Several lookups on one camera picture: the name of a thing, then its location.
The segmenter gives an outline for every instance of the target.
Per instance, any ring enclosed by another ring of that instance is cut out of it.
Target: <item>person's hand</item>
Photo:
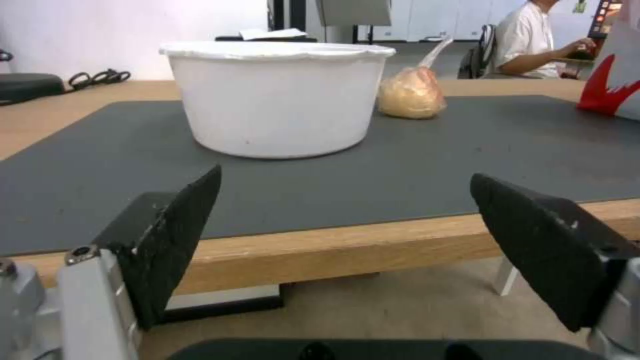
[[[562,49],[556,50],[556,58],[565,58],[569,56],[569,54],[578,50],[591,50],[596,47],[596,43],[593,42],[590,38],[582,38],[580,40],[574,41],[569,45],[563,47]]]

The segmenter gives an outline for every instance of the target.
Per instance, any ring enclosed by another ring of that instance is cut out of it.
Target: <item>table leg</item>
[[[500,296],[509,295],[513,283],[518,277],[518,269],[511,264],[509,259],[502,258],[498,274],[493,282],[493,288]]]

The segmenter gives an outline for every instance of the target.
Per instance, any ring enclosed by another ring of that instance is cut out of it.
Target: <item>white t-shirt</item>
[[[519,9],[507,15],[496,29],[497,48],[493,58],[493,69],[513,60],[519,55],[535,55],[554,49],[548,14],[538,5],[527,1]],[[555,63],[548,63],[523,74],[534,78],[558,78]]]

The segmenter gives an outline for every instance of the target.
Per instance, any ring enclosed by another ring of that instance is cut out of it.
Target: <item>black cable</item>
[[[9,53],[6,50],[0,49],[0,61],[11,61],[13,59],[13,54]]]
[[[69,81],[67,81],[69,86],[71,86],[71,89],[65,90],[64,92],[61,92],[59,94],[51,94],[51,95],[69,94],[72,92],[76,92],[76,91],[88,88],[89,86],[122,83],[124,81],[127,81],[130,77],[131,77],[131,73],[128,71],[119,72],[113,69],[107,69],[105,71],[101,71],[96,75],[94,75],[93,77],[87,74],[86,72],[78,72],[76,75],[73,75],[69,79]],[[21,102],[34,100],[43,96],[50,96],[50,95],[36,95],[32,97],[25,97],[22,99],[8,100],[8,101],[2,101],[0,99],[0,106],[20,104]]]

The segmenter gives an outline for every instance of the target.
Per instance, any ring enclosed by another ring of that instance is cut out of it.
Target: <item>wooden table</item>
[[[568,80],[445,80],[445,95],[547,95],[577,101]],[[0,108],[0,160],[116,101],[179,99],[175,83],[129,82]],[[629,239],[640,239],[640,199],[585,204]],[[306,281],[499,256],[479,215],[314,229],[201,241],[176,294]],[[63,253],[20,256],[54,286]]]

